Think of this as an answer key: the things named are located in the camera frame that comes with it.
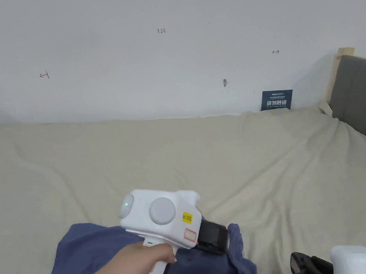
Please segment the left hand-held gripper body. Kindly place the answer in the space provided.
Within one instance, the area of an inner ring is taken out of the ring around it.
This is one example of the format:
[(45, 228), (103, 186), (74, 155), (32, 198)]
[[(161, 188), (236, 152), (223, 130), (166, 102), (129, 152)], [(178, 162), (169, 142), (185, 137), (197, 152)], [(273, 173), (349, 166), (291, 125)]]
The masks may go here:
[(121, 204), (120, 226), (143, 237), (145, 247), (165, 243), (174, 253), (196, 248), (223, 255), (228, 251), (229, 232), (226, 226), (202, 218), (199, 199), (197, 192), (188, 190), (133, 190)]

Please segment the person's left hand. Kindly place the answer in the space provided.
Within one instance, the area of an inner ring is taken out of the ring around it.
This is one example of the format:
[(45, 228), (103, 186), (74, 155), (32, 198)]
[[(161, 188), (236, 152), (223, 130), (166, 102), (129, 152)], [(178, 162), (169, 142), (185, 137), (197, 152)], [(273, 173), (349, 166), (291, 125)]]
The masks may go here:
[(176, 262), (172, 247), (158, 244), (144, 247), (142, 242), (127, 245), (94, 274), (149, 274), (159, 261)]

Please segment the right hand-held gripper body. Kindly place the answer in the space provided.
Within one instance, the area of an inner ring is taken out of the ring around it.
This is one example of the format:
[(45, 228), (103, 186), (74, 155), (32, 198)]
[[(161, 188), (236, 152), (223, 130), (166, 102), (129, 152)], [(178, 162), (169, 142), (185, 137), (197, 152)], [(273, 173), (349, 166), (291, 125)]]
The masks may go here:
[(366, 274), (366, 247), (335, 246), (330, 251), (330, 260), (313, 256), (314, 266), (322, 274)]

